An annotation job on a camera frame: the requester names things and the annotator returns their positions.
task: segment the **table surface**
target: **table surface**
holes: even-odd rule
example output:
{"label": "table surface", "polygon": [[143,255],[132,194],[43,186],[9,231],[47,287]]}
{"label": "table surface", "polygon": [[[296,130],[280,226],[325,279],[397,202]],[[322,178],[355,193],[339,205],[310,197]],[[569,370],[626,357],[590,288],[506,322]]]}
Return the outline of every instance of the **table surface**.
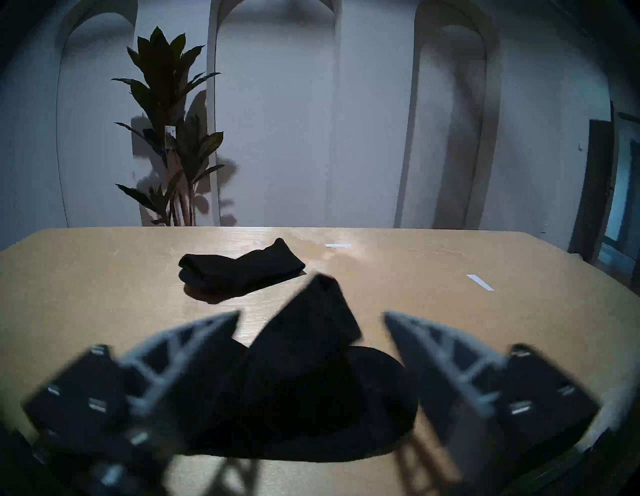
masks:
{"label": "table surface", "polygon": [[[307,264],[306,275],[217,305],[184,293],[177,276],[183,254],[237,257],[277,237]],[[0,253],[2,418],[10,428],[32,435],[20,402],[95,343],[111,344],[119,355],[155,332],[240,308],[236,338],[249,344],[317,271],[339,281],[362,328],[362,344],[393,356],[397,352],[380,318],[386,309],[465,330],[499,351],[516,342],[536,346],[603,402],[596,421],[601,425],[615,416],[634,382],[640,351],[638,297],[578,257],[527,234],[361,228],[56,229],[33,234]],[[467,274],[476,274],[494,291]],[[415,445],[406,450],[403,456],[350,463],[259,461],[255,480],[251,475],[239,478],[250,471],[235,470],[223,459],[177,457],[167,484],[177,495],[208,494],[213,479],[231,487],[241,485],[240,480],[253,484],[247,494],[402,495],[411,485],[437,491],[458,479],[423,414],[416,421]],[[402,476],[403,460],[413,475]]]}

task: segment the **arched wall panel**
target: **arched wall panel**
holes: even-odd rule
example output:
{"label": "arched wall panel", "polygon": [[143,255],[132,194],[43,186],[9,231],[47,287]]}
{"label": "arched wall panel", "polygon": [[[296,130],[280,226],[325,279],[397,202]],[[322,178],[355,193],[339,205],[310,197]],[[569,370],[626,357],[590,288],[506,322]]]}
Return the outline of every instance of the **arched wall panel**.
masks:
{"label": "arched wall panel", "polygon": [[244,0],[219,12],[221,222],[323,226],[335,16],[319,0]]}
{"label": "arched wall panel", "polygon": [[140,209],[115,183],[142,178],[144,159],[114,122],[140,113],[127,88],[134,26],[119,13],[94,15],[69,35],[62,55],[56,127],[60,182],[69,227],[135,226]]}
{"label": "arched wall panel", "polygon": [[464,227],[485,87],[486,50],[475,26],[448,4],[421,4],[415,18],[400,227]]}

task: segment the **plant leaf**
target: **plant leaf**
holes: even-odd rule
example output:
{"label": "plant leaf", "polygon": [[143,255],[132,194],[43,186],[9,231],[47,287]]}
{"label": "plant leaf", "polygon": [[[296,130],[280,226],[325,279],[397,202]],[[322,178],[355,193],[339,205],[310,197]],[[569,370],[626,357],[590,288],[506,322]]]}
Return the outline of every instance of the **plant leaf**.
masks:
{"label": "plant leaf", "polygon": [[193,181],[193,183],[197,183],[200,179],[204,178],[205,176],[208,176],[209,174],[211,174],[212,172],[215,172],[216,170],[224,167],[225,164],[218,164],[218,165],[214,165],[213,167],[209,167],[208,169],[205,169],[202,173],[198,174],[198,176],[196,177],[196,179]]}
{"label": "plant leaf", "polygon": [[214,132],[212,134],[208,134],[207,136],[204,136],[200,140],[200,142],[198,143],[198,151],[199,152],[206,152],[210,148],[213,148],[213,150],[211,150],[207,154],[207,157],[208,157],[209,155],[211,155],[213,152],[215,152],[220,147],[224,137],[225,137],[225,133],[224,132]]}
{"label": "plant leaf", "polygon": [[184,45],[187,42],[185,34],[176,36],[171,42],[171,50],[173,51],[173,60],[177,64],[180,61],[180,55],[184,50]]}
{"label": "plant leaf", "polygon": [[151,46],[151,42],[142,36],[138,37],[138,53],[141,57],[144,57],[145,53],[149,52],[149,48]]}
{"label": "plant leaf", "polygon": [[185,72],[189,72],[189,68],[193,65],[193,63],[202,52],[204,45],[199,45],[197,47],[193,47],[191,50],[187,50],[182,54],[178,64],[175,66],[175,84],[179,84],[184,76]]}
{"label": "plant leaf", "polygon": [[131,86],[133,83],[140,83],[137,79],[127,79],[126,77],[112,77],[112,81],[120,81],[121,83]]}
{"label": "plant leaf", "polygon": [[142,70],[142,66],[140,65],[140,54],[129,47],[127,47],[127,52],[129,53],[129,57],[131,57],[131,61],[138,69]]}
{"label": "plant leaf", "polygon": [[147,114],[151,114],[154,112],[155,107],[157,106],[156,99],[151,94],[151,90],[145,86],[144,83],[141,83],[137,79],[126,79],[124,77],[114,77],[112,81],[121,81],[125,84],[128,84],[131,88],[131,95],[134,97],[138,105],[142,107],[142,110],[147,112]]}
{"label": "plant leaf", "polygon": [[153,129],[144,129],[142,132],[139,132],[139,131],[137,131],[136,129],[133,129],[130,125],[127,125],[127,124],[125,124],[125,123],[123,123],[123,122],[115,122],[114,124],[118,124],[118,125],[121,125],[122,127],[127,128],[127,129],[128,129],[128,130],[130,130],[132,133],[134,133],[135,135],[137,135],[137,136],[139,136],[140,138],[142,138],[143,140],[145,140],[145,141],[147,142],[147,144],[148,144],[151,148],[153,148],[154,152],[156,152],[158,155],[162,156],[162,154],[163,154],[162,147],[160,147],[158,143],[156,143],[156,142],[152,141],[152,140],[150,139],[150,137],[148,138],[148,137],[147,137],[147,134],[148,134],[148,133],[146,133],[146,132],[145,132],[145,131],[152,131],[152,132],[153,132],[153,135],[155,136],[155,135],[156,135],[156,132],[155,132],[155,131],[153,131]]}
{"label": "plant leaf", "polygon": [[156,26],[156,28],[154,29],[154,32],[151,33],[151,36],[149,37],[149,43],[153,44],[159,36],[164,38],[164,33],[162,32],[162,29],[160,29],[159,26]]}
{"label": "plant leaf", "polygon": [[207,74],[206,76],[202,76],[198,79],[191,80],[189,83],[187,83],[187,85],[178,92],[178,94],[175,96],[175,102],[179,102],[180,100],[182,100],[187,93],[189,93],[193,88],[195,88],[196,86],[198,86],[199,84],[204,83],[208,78],[213,77],[213,76],[217,76],[218,74],[220,74],[219,72],[210,72],[209,74]]}
{"label": "plant leaf", "polygon": [[165,208],[166,208],[166,204],[168,204],[169,200],[173,197],[173,194],[175,192],[175,189],[178,187],[178,182],[180,181],[181,177],[182,177],[182,171],[179,170],[173,175],[173,177],[169,181],[169,184],[166,187],[166,193],[164,194]]}
{"label": "plant leaf", "polygon": [[127,188],[127,186],[123,186],[121,184],[116,184],[116,186],[118,186],[118,188],[120,188],[120,190],[127,196],[130,196],[131,198],[133,198],[135,201],[137,201],[140,205],[142,205],[144,208],[151,210],[152,212],[155,212],[156,214],[159,214],[160,212],[158,211],[158,209],[156,208],[156,206],[151,202],[151,200],[149,200],[148,196],[145,195],[142,191],[140,191],[139,189],[135,189],[135,188]]}
{"label": "plant leaf", "polygon": [[157,147],[159,150],[162,150],[164,152],[162,143],[160,142],[160,138],[158,138],[155,130],[151,128],[143,129],[142,134],[144,135],[149,145],[151,145],[152,147]]}
{"label": "plant leaf", "polygon": [[192,80],[190,80],[187,84],[191,84],[193,83],[193,81],[195,81],[196,79],[198,79],[200,76],[202,76],[202,74],[204,74],[204,72],[201,72],[199,74],[196,74],[195,76],[193,76]]}

